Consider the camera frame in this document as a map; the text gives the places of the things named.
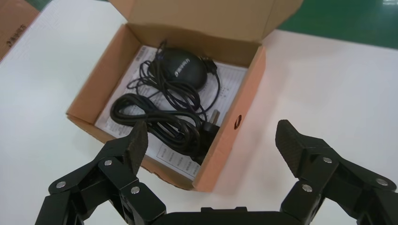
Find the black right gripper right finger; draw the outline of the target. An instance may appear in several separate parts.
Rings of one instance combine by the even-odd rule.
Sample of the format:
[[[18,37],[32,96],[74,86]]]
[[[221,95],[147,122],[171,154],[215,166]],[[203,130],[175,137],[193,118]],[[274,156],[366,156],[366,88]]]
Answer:
[[[288,120],[278,122],[275,143],[298,179],[281,212],[307,225],[330,199],[359,225],[397,224],[397,185],[390,179],[344,159],[323,139],[300,134]]]

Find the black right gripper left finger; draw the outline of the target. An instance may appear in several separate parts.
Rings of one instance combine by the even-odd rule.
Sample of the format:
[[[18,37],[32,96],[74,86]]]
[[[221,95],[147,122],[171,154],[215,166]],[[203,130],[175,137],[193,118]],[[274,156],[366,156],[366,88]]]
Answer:
[[[107,201],[129,225],[155,224],[166,207],[137,177],[147,147],[147,126],[140,120],[127,136],[106,142],[91,162],[55,180],[36,224],[82,225]]]

